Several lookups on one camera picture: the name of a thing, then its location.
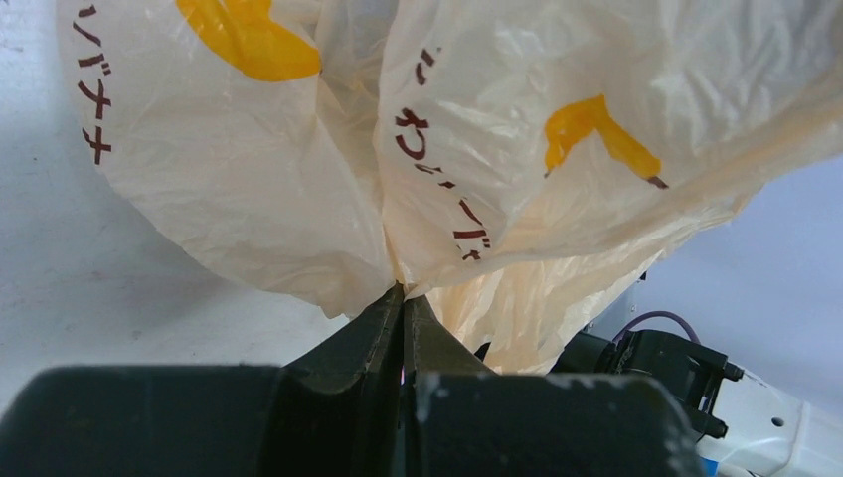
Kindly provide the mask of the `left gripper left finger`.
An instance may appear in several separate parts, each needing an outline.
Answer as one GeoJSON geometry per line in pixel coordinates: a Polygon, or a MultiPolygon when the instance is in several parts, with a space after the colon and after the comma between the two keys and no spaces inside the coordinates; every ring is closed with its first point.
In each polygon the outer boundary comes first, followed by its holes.
{"type": "Polygon", "coordinates": [[[75,366],[1,420],[5,476],[386,476],[399,408],[395,286],[286,366],[75,366]]]}

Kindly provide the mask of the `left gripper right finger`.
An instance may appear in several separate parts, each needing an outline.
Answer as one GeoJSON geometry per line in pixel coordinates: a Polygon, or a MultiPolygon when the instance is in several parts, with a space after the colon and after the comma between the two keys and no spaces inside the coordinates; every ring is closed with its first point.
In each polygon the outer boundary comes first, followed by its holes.
{"type": "Polygon", "coordinates": [[[678,404],[656,382],[500,375],[435,318],[404,306],[409,476],[701,476],[678,404]]]}

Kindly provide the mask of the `beige plastic bag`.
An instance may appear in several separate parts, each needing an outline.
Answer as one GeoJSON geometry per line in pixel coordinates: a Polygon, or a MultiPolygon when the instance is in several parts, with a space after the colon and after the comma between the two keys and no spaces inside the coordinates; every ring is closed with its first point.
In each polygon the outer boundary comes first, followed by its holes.
{"type": "Polygon", "coordinates": [[[838,1],[60,1],[98,171],[224,278],[395,284],[547,371],[656,260],[842,150],[838,1]]]}

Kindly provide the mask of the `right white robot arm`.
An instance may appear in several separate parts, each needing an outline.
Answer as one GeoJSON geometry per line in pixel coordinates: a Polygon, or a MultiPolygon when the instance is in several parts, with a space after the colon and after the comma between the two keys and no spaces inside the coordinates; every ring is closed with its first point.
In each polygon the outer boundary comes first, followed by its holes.
{"type": "Polygon", "coordinates": [[[641,330],[612,342],[580,332],[552,370],[655,380],[688,415],[699,455],[726,474],[842,473],[840,418],[689,339],[641,330]]]}

